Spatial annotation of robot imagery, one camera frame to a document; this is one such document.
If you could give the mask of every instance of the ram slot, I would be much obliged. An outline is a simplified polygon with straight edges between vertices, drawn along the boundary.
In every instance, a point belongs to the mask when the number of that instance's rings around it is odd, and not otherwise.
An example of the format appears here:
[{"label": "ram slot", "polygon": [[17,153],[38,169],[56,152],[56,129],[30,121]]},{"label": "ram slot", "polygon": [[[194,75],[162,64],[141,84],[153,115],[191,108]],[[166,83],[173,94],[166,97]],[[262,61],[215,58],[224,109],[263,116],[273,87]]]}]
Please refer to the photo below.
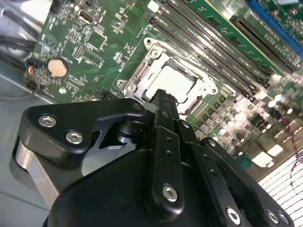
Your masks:
[{"label": "ram slot", "polygon": [[274,47],[262,35],[254,29],[244,18],[232,17],[231,22],[248,37],[264,54],[266,54],[283,71],[292,74],[296,69],[280,57],[280,53],[275,52]]},{"label": "ram slot", "polygon": [[260,78],[256,75],[254,75],[243,63],[239,62],[238,59],[236,59],[232,54],[229,53],[225,48],[221,47],[220,43],[213,39],[206,31],[202,30],[201,27],[194,24],[190,19],[188,19],[184,14],[182,14],[181,11],[179,11],[177,8],[173,7],[169,2],[165,5],[165,9],[167,9],[170,13],[173,13],[174,15],[178,16],[182,19],[182,22],[187,25],[190,29],[192,29],[196,34],[198,34],[200,37],[205,37],[205,40],[212,45],[214,48],[219,50],[223,56],[232,61],[235,66],[237,66],[241,71],[245,73],[248,78],[251,80],[262,83]]},{"label": "ram slot", "polygon": [[[174,5],[174,1],[172,0],[168,0],[168,4],[171,5],[172,7],[175,7]],[[198,17],[196,15],[196,13],[188,6],[188,4],[186,3],[186,0],[178,0],[177,4],[186,11],[186,14],[189,14],[191,17],[195,18],[195,20],[202,24],[203,26],[205,26],[209,31],[211,31],[212,33],[216,34],[217,37],[222,40],[227,47],[237,53],[245,62],[247,62],[247,64],[249,64],[251,67],[258,69],[258,71],[261,71],[263,76],[265,78],[267,78],[268,76],[270,76],[270,73],[268,73],[268,71],[264,70],[263,68],[261,68],[259,65],[256,65],[253,61],[251,61],[248,57],[246,57],[241,51],[239,51],[236,47],[234,47],[230,41],[228,41],[224,36],[220,35],[208,22],[206,22],[203,18]],[[263,80],[261,78],[257,78],[257,80],[261,80],[260,84],[264,85],[267,83],[268,80]]]},{"label": "ram slot", "polygon": [[188,41],[190,41],[192,44],[194,44],[201,52],[204,52],[208,54],[212,58],[214,62],[216,62],[220,67],[225,69],[228,74],[231,76],[231,79],[236,80],[236,83],[242,83],[243,87],[247,87],[251,91],[256,91],[257,88],[251,84],[248,80],[245,78],[242,78],[241,76],[238,76],[238,72],[236,72],[231,66],[225,64],[220,58],[218,58],[207,46],[205,46],[200,40],[195,38],[194,36],[190,35],[187,31],[185,31],[180,25],[178,25],[175,21],[170,19],[165,14],[162,14],[159,16],[159,21],[165,21],[165,23],[169,23],[169,26],[175,27],[175,30],[181,34],[183,37],[185,37]]}]

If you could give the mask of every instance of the hex bolt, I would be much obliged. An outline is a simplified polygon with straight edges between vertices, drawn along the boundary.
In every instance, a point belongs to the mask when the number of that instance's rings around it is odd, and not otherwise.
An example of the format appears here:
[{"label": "hex bolt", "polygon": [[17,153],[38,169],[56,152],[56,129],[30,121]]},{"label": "hex bolt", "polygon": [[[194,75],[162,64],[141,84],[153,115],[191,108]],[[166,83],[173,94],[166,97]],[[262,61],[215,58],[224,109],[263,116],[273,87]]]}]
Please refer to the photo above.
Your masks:
[{"label": "hex bolt", "polygon": [[72,144],[80,144],[83,141],[83,137],[80,133],[77,131],[69,131],[66,135],[65,138],[67,141],[69,141]]},{"label": "hex bolt", "polygon": [[276,215],[271,210],[268,210],[267,214],[268,214],[270,220],[272,220],[275,224],[279,224],[278,218],[276,217]]},{"label": "hex bolt", "polygon": [[234,224],[236,224],[236,225],[241,224],[241,219],[240,219],[238,213],[233,208],[228,207],[226,209],[226,214]]},{"label": "hex bolt", "polygon": [[172,186],[170,186],[170,185],[165,185],[165,186],[163,187],[162,192],[163,192],[164,197],[165,197],[166,199],[168,199],[168,201],[170,201],[170,202],[175,202],[175,201],[177,201],[178,194],[177,194],[176,190],[175,190]]},{"label": "hex bolt", "polygon": [[40,125],[47,128],[52,128],[57,124],[56,119],[54,119],[52,116],[47,115],[39,117],[38,122]]}]

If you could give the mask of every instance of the screw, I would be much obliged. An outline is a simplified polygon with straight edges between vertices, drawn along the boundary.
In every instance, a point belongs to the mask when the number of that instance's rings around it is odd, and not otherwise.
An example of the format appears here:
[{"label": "screw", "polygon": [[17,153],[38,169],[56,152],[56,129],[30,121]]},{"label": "screw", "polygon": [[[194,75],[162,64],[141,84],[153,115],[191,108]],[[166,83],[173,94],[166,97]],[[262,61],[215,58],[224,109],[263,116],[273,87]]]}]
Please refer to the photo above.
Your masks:
[{"label": "screw", "polygon": [[235,212],[234,209],[228,207],[226,209],[226,213],[227,213],[227,216],[229,217],[229,219],[235,223],[236,225],[240,225],[241,223],[241,219],[239,217],[239,215],[237,214],[237,212]]},{"label": "screw", "polygon": [[151,57],[152,57],[152,58],[157,58],[158,56],[159,56],[158,50],[152,50],[152,52],[151,52]]},{"label": "screw", "polygon": [[166,199],[168,199],[170,202],[177,201],[178,194],[177,194],[176,190],[172,186],[165,185],[163,187],[162,192],[163,192],[164,197]]},{"label": "screw", "polygon": [[187,122],[182,122],[182,124],[183,124],[185,127],[189,128],[189,124],[188,124]]},{"label": "screw", "polygon": [[130,85],[127,87],[127,89],[128,89],[129,91],[134,91],[134,90],[135,90],[135,86],[132,85],[132,84],[130,84]]},{"label": "screw", "polygon": [[210,144],[210,145],[212,145],[213,147],[215,147],[215,146],[216,146],[216,143],[215,143],[215,142],[213,142],[212,140],[209,140],[208,142],[209,142],[209,144]]},{"label": "screw", "polygon": [[64,87],[59,88],[59,93],[60,94],[65,94],[66,93],[66,89]]},{"label": "screw", "polygon": [[274,223],[276,223],[276,224],[279,223],[278,218],[276,217],[276,215],[275,215],[272,211],[268,210],[268,211],[267,211],[267,214],[268,214],[270,220],[272,220],[272,221],[273,221]]},{"label": "screw", "polygon": [[42,117],[39,117],[38,122],[39,122],[40,125],[42,125],[44,127],[47,127],[47,128],[52,128],[57,124],[56,119],[54,119],[51,116],[46,116],[46,115],[42,116]]},{"label": "screw", "polygon": [[286,224],[289,225],[289,220],[287,219],[287,217],[286,217],[282,212],[280,212],[280,211],[279,211],[279,215],[280,215],[281,219],[282,219]]},{"label": "screw", "polygon": [[124,84],[124,83],[123,83],[122,81],[118,81],[118,86],[119,86],[119,87],[122,87],[123,84]]},{"label": "screw", "polygon": [[83,137],[76,131],[70,131],[65,136],[66,140],[72,144],[80,144],[83,141]]}]

